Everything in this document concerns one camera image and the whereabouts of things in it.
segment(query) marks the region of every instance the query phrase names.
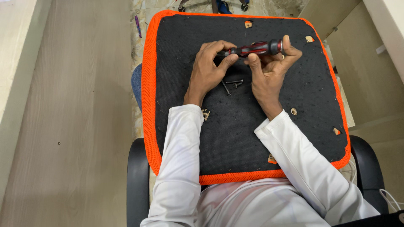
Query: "orange mesh fabric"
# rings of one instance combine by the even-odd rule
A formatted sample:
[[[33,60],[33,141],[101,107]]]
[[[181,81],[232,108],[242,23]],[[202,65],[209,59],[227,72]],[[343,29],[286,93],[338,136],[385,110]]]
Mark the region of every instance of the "orange mesh fabric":
[[[282,18],[282,17],[260,17],[260,16],[250,16],[250,15],[222,15],[222,14],[199,14],[199,13],[181,13],[171,10],[160,11],[154,15],[152,20],[150,21],[146,42],[143,53],[143,67],[142,67],[142,102],[143,102],[143,130],[145,136],[145,147],[147,153],[147,159],[149,164],[153,170],[153,172],[158,175],[160,165],[161,165],[161,155],[159,152],[159,148],[156,140],[156,38],[157,38],[157,30],[160,24],[160,20],[163,17],[172,16],[175,14],[181,15],[204,15],[204,16],[215,16],[215,17],[256,17],[256,18]],[[310,25],[313,29],[313,25],[305,19],[302,18],[288,18],[288,19],[296,19],[303,20],[305,23]],[[345,110],[343,107],[343,102],[341,98],[341,93],[339,90],[339,86],[337,83],[337,79],[334,75],[334,71],[331,67],[330,60],[327,56],[325,48],[323,44],[321,44],[323,53],[327,59],[328,67],[330,69],[330,73],[334,82],[334,87],[336,91],[336,99],[338,100],[340,109],[341,109],[341,117],[343,119],[344,129],[347,137],[347,146],[345,147],[345,156],[339,160],[332,162],[331,164],[340,169],[344,167],[350,158],[350,140],[348,135],[348,126],[345,117]],[[226,174],[214,174],[214,175],[204,175],[200,176],[200,184],[215,184],[215,183],[228,183],[228,182],[236,182],[236,181],[246,181],[246,180],[256,180],[268,177],[285,177],[285,174],[282,170],[267,170],[267,171],[253,171],[253,172],[239,172],[239,173],[226,173]]]

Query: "screwdriver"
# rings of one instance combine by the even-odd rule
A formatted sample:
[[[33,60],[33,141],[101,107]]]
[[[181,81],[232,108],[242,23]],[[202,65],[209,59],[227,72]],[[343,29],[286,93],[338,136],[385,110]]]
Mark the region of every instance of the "screwdriver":
[[[238,57],[247,57],[251,53],[258,56],[276,55],[283,51],[282,39],[272,39],[269,42],[255,42],[249,46],[242,46],[239,48],[231,48],[230,50],[223,50],[217,53],[217,57],[227,57],[230,54],[237,54]]]

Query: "hand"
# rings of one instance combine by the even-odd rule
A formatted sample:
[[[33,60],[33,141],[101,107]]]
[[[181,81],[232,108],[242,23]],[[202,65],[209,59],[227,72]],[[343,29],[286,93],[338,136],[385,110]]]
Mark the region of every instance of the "hand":
[[[238,60],[238,56],[231,54],[225,57],[217,67],[213,63],[213,59],[219,51],[233,47],[236,46],[223,40],[202,44],[196,54],[188,90],[184,96],[184,105],[195,104],[199,107],[202,106],[206,93],[220,83],[227,69]]]
[[[252,72],[252,92],[262,110],[271,121],[282,112],[279,102],[279,92],[285,78],[285,73],[301,56],[302,52],[290,44],[289,36],[283,37],[283,50],[287,54],[282,60],[282,54],[263,56],[249,54],[244,63],[250,65]]]

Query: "white sleeve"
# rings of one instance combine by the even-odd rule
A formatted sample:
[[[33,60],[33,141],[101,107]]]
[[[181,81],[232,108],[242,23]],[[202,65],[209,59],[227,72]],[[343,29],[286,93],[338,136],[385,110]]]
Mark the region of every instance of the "white sleeve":
[[[379,215],[282,111],[255,131],[293,186],[332,225]]]
[[[140,226],[195,226],[201,190],[199,136],[203,120],[197,105],[170,108],[149,217]]]

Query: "chair caster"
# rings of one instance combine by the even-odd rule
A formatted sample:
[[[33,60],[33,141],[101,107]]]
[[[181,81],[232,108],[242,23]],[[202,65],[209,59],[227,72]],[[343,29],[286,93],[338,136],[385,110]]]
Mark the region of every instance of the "chair caster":
[[[243,6],[243,5],[241,4],[241,10],[242,10],[243,12],[247,11],[247,10],[248,10],[248,5],[246,4],[245,6]]]

